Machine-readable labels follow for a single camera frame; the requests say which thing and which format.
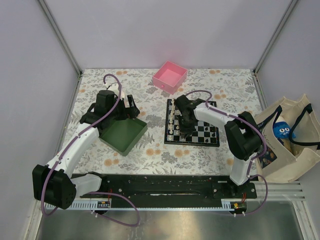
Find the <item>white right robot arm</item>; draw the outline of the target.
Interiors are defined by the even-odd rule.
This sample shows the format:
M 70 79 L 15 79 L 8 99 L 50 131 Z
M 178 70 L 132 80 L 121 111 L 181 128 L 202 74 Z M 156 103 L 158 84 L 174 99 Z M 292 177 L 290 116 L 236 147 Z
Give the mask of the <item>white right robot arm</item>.
M 196 124 L 208 123 L 226 134 L 229 150 L 233 154 L 233 166 L 229 175 L 228 194 L 239 198 L 246 191 L 244 185 L 250 178 L 252 161 L 258 157 L 261 147 L 266 149 L 266 141 L 262 136 L 251 113 L 228 113 L 212 106 L 202 99 L 190 100 L 181 95 L 174 100 L 180 111 L 178 116 L 180 134 L 189 137 L 196 131 Z

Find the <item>green plastic tray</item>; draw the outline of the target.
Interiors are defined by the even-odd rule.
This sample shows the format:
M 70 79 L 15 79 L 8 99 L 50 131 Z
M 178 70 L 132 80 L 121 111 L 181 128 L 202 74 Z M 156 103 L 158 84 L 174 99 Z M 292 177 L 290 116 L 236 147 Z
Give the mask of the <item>green plastic tray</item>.
M 147 129 L 147 123 L 138 118 L 114 120 L 102 132 L 99 139 L 121 156 L 126 157 Z

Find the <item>pink plastic box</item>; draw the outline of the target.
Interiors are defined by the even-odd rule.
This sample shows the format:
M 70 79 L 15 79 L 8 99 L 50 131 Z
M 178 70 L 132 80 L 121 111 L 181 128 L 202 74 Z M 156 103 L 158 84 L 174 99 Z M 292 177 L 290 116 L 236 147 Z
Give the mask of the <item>pink plastic box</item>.
M 164 65 L 152 76 L 152 83 L 155 87 L 173 95 L 186 80 L 188 70 L 171 61 Z

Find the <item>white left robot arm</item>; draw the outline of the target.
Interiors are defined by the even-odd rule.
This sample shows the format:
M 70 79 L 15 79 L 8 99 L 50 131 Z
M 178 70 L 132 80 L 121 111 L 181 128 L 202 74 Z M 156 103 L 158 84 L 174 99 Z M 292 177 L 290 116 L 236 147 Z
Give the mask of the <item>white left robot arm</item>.
M 96 100 L 81 117 L 71 139 L 46 165 L 36 165 L 32 171 L 34 198 L 42 204 L 67 209 L 74 199 L 88 193 L 102 198 L 109 186 L 96 173 L 72 178 L 76 165 L 87 149 L 112 121 L 135 119 L 140 111 L 133 96 L 124 95 L 116 86 L 100 90 Z

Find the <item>black white chess board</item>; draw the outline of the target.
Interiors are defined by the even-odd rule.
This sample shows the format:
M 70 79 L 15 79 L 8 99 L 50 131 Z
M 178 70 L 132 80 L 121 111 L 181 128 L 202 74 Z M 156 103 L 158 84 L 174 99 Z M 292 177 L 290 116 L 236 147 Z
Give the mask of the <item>black white chess board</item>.
M 164 144 L 200 147 L 220 146 L 218 128 L 204 121 L 198 121 L 194 126 L 192 135 L 183 138 L 179 124 L 180 115 L 174 100 L 168 99 L 166 103 Z

